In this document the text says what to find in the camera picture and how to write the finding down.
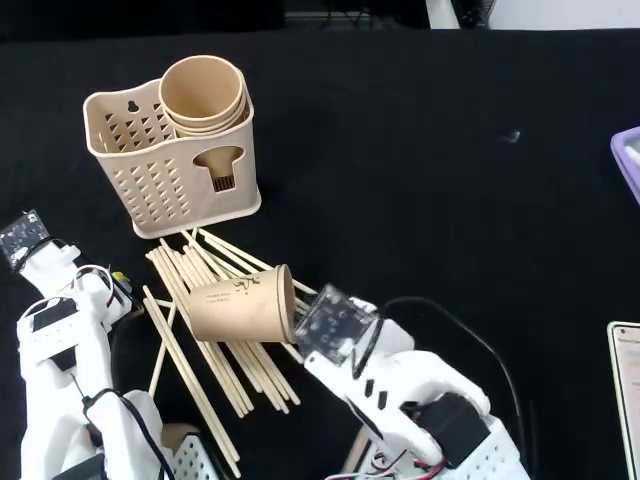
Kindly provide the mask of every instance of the beige basket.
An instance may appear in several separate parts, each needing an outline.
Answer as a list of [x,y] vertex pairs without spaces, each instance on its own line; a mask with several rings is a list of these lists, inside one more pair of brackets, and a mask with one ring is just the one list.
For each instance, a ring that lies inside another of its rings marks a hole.
[[[256,212],[262,200],[248,93],[238,125],[208,137],[176,138],[160,106],[159,83],[94,93],[83,107],[87,148],[118,192],[136,234],[157,238]],[[209,169],[194,164],[201,153],[230,146],[242,149],[233,160],[233,178],[215,182]]]

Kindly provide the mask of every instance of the brown paper cup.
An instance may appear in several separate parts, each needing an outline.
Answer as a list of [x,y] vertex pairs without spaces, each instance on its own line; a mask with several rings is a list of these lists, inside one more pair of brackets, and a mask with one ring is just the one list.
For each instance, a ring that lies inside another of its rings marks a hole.
[[187,57],[162,76],[160,103],[184,127],[213,128],[236,111],[243,83],[242,73],[223,58]]
[[189,296],[198,340],[295,341],[295,293],[286,265],[196,288]]
[[182,133],[183,137],[208,137],[210,135],[215,135],[217,133],[222,133],[225,130],[228,130],[238,123],[242,121],[244,118],[244,113],[247,110],[247,93],[243,91],[243,95],[240,98],[240,103],[238,104],[237,109],[231,114],[229,118],[227,118],[224,122],[215,125],[213,127],[204,127],[204,128],[191,128],[185,127],[180,122],[175,120],[171,114],[165,111],[167,121],[174,127],[176,130]]

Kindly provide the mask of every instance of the robotic arm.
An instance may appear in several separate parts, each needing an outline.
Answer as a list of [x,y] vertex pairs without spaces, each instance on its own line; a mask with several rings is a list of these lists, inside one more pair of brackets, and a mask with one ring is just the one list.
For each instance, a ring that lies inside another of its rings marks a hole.
[[413,350],[375,306],[328,285],[296,337],[305,368],[366,427],[368,457],[395,459],[396,478],[529,479],[484,392],[434,353]]

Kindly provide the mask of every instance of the stacked paper cups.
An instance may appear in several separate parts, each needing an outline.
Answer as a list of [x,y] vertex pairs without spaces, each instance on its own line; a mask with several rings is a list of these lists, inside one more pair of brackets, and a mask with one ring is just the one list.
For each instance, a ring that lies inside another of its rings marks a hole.
[[[214,56],[188,57],[172,65],[159,87],[160,104],[178,137],[222,134],[245,118],[248,93],[242,72]],[[232,163],[241,149],[219,147],[195,163],[207,167],[216,191],[233,188]]]

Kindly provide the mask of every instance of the yellow component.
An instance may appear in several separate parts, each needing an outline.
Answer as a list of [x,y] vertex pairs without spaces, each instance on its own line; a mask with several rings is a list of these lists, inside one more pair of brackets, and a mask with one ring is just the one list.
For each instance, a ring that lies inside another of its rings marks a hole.
[[129,283],[129,279],[122,272],[113,272],[111,275],[113,275],[113,278],[118,280],[120,283],[124,283],[124,282]]

